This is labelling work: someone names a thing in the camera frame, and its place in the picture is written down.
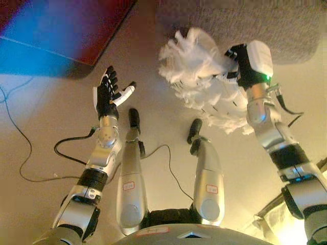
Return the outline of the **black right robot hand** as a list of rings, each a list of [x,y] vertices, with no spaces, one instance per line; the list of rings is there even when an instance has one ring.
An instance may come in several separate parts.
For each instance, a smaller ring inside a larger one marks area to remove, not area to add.
[[[256,84],[270,85],[273,77],[272,56],[269,46],[259,40],[238,44],[229,48],[224,56],[237,63],[237,70],[227,73],[244,90]]]

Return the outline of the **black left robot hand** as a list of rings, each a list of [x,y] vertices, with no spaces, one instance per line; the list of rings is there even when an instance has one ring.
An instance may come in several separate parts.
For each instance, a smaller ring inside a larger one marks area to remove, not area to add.
[[[118,90],[118,79],[113,66],[104,72],[100,83],[93,87],[92,95],[98,119],[112,116],[119,119],[118,106],[124,103],[135,91],[136,82],[131,82],[127,87]]]

